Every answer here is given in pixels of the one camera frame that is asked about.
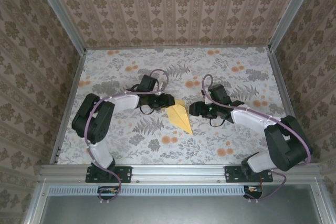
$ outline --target metal ventilation grille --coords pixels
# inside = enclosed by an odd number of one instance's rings
[[[48,196],[96,196],[98,186],[51,186]],[[123,186],[120,196],[239,196],[243,186]]]

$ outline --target gray floor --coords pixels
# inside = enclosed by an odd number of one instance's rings
[[[321,220],[310,186],[285,186],[257,204],[242,196],[123,196],[108,204],[91,196],[49,197],[42,223],[319,224]]]

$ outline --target robotic arm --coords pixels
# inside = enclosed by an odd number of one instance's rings
[[[170,94],[141,94],[142,92],[153,91],[156,83],[158,81],[155,78],[144,75],[140,84],[133,86],[133,89],[113,95],[109,101],[103,101],[99,104],[88,126],[87,136],[90,140],[88,148],[90,148],[95,160],[103,168],[109,169],[112,168],[110,166],[115,164],[114,158],[108,151],[106,141],[103,141],[114,113],[127,109],[141,108],[143,105],[148,105],[153,110],[159,110],[175,104],[174,97]],[[92,93],[88,94],[84,99],[71,125],[78,136],[84,137],[89,115],[99,100],[100,97]]]
[[[215,119],[218,116],[231,123],[241,124],[257,133],[264,134],[267,141],[268,150],[261,153],[255,153],[241,163],[241,171],[247,179],[257,177],[258,173],[278,168],[282,171],[288,171],[293,166],[299,164],[307,158],[307,151],[301,142],[288,130],[284,129],[278,123],[266,119],[263,116],[248,111],[248,107],[241,101],[232,102],[227,95],[223,85],[212,86],[208,90],[211,100],[224,104],[228,108],[224,108],[211,102],[206,98],[205,102],[195,102],[190,105],[190,114],[193,116],[202,116],[203,118]],[[230,109],[229,107],[238,107],[238,109]],[[287,127],[293,129],[304,140],[312,154],[305,134],[303,133],[299,123],[293,116],[285,118],[272,117]]]

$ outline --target yellow paper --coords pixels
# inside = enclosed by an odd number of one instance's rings
[[[175,105],[167,108],[169,121],[177,127],[183,129],[190,135],[193,134],[191,130],[187,110],[183,100],[175,100]]]

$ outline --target beige damask wallpaper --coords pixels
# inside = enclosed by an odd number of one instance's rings
[[[89,48],[268,44],[290,0],[61,0]]]
[[[29,206],[78,59],[47,0],[0,0],[0,223]]]
[[[276,55],[336,202],[336,0],[304,0]]]

